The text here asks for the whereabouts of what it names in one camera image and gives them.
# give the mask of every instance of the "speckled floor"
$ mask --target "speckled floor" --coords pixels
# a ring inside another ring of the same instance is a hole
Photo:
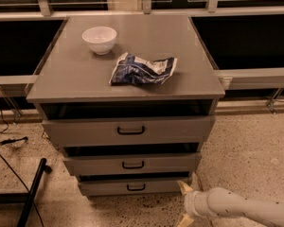
[[[204,190],[228,188],[244,197],[284,201],[284,104],[271,114],[263,102],[256,107],[220,104],[214,129],[203,147],[198,168]],[[0,152],[30,186],[41,158],[52,172],[45,174],[36,198],[44,226],[173,226],[183,210],[180,194],[125,197],[83,197],[69,176],[61,154],[29,115],[9,125],[0,140],[28,137],[0,147]],[[25,191],[0,159],[0,192]],[[16,226],[22,204],[0,204],[0,226]],[[41,226],[35,210],[27,226]],[[193,227],[262,226],[246,218],[197,219]]]

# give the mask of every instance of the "black drawer handle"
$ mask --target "black drawer handle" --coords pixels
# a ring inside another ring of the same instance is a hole
[[[130,192],[143,191],[145,190],[145,184],[143,183],[142,187],[130,187],[130,185],[127,184],[127,190]]]
[[[122,162],[122,167],[124,169],[141,169],[144,167],[144,161],[142,161],[140,166],[126,166],[124,162]]]
[[[121,135],[142,134],[145,131],[145,127],[142,126],[141,131],[123,131],[120,127],[117,127],[116,131],[118,134],[121,134]]]

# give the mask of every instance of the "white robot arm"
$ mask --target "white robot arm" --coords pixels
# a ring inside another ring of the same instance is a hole
[[[200,192],[185,183],[179,185],[185,195],[186,210],[179,227],[190,225],[196,217],[245,217],[268,227],[284,227],[282,202],[251,200],[220,187]]]

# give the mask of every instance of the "cabinet top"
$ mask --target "cabinet top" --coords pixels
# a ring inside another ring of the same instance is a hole
[[[81,38],[93,26],[117,32],[106,55],[91,52]],[[109,84],[116,61],[125,52],[148,61],[178,59],[164,84]],[[99,15],[70,17],[33,85],[35,103],[220,98],[224,90],[214,75],[200,39],[185,15]]]

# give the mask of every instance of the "white bowl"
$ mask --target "white bowl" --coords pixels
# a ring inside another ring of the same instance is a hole
[[[85,30],[82,38],[92,51],[105,55],[115,45],[116,31],[108,26],[95,26]]]

